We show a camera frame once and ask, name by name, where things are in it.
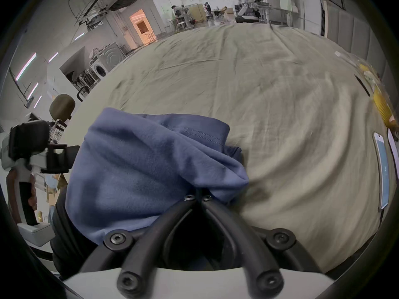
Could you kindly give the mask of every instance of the blue fabric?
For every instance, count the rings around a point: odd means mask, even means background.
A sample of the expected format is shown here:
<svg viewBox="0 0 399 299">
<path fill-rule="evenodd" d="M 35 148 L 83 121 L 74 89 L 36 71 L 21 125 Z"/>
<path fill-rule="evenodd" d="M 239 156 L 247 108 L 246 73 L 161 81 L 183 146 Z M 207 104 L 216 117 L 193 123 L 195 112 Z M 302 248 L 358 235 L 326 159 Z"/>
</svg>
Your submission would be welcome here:
<svg viewBox="0 0 399 299">
<path fill-rule="evenodd" d="M 100 244 L 114 229 L 147 227 L 192 192 L 229 202 L 247 185 L 241 149 L 225 146 L 229 126 L 187 114 L 129 114 L 106 108 L 76 156 L 65 208 Z"/>
</svg>

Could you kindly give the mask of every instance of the yellow cup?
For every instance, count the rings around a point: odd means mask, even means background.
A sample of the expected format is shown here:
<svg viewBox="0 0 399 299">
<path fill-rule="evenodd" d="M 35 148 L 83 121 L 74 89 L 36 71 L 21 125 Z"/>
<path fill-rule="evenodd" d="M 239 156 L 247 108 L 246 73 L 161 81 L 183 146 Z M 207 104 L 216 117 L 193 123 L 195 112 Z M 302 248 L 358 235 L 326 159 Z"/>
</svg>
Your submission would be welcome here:
<svg viewBox="0 0 399 299">
<path fill-rule="evenodd" d="M 384 96 L 381 91 L 376 88 L 373 94 L 374 103 L 377 106 L 378 112 L 380 113 L 382 120 L 386 127 L 397 127 L 398 124 L 393 117 L 393 113 L 389 108 Z"/>
</svg>

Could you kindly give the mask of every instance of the table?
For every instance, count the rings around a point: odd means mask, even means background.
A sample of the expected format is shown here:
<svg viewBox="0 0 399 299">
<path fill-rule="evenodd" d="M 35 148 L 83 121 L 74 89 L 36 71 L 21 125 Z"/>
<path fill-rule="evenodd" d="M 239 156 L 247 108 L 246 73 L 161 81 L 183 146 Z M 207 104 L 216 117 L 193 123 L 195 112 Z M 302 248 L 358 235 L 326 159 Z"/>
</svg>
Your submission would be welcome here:
<svg viewBox="0 0 399 299">
<path fill-rule="evenodd" d="M 173 24 L 175 31 L 179 31 L 179 26 L 181 26 L 183 30 L 194 27 L 190 23 L 187 23 L 187 21 L 184 19 L 185 16 L 191 17 L 190 13 L 186 13 L 186 14 L 182 14 L 181 16 L 177 16 L 174 19 L 169 20 L 169 22 L 171 22 Z"/>
<path fill-rule="evenodd" d="M 295 12 L 295 11 L 281 9 L 279 7 L 262 6 L 262 5 L 259 5 L 257 3 L 254 3 L 254 2 L 253 2 L 253 5 L 254 5 L 254 7 L 259 9 L 259 12 L 261 14 L 260 22 L 263 22 L 263 23 L 265 23 L 265 20 L 267 20 L 267 23 L 270 22 L 270 19 L 269 19 L 270 10 L 279 10 L 280 12 L 285 13 L 285 16 L 287 18 L 288 27 L 292 27 L 293 26 L 293 24 L 292 24 L 292 15 L 293 14 L 299 14 L 298 12 Z"/>
</svg>

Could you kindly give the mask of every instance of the phone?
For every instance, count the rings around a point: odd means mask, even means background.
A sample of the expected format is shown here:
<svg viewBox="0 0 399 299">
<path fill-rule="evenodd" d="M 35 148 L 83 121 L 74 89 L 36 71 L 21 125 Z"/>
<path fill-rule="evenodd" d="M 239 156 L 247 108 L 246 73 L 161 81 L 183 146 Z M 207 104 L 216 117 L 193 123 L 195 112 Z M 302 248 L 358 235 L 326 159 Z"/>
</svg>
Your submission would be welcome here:
<svg viewBox="0 0 399 299">
<path fill-rule="evenodd" d="M 380 192 L 380 205 L 379 209 L 383 210 L 388 205 L 389 199 L 389 170 L 388 170 L 388 157 L 385 150 L 384 138 L 382 135 L 374 132 L 374 139 L 376 141 L 378 163 L 380 167 L 381 179 L 381 192 Z"/>
</svg>

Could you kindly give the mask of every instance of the ceiling duct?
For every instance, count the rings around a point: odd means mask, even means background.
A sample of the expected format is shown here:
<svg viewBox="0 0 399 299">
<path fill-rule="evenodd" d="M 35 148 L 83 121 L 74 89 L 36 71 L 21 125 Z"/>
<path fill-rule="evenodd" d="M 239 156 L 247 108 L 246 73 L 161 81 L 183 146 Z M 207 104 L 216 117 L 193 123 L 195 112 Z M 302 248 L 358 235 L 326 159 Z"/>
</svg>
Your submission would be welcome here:
<svg viewBox="0 0 399 299">
<path fill-rule="evenodd" d="M 111 11 L 116 11 L 119 10 L 123 7 L 128 7 L 132 3 L 136 2 L 137 0 L 113 0 L 111 2 L 111 6 L 108 8 L 108 10 Z"/>
</svg>

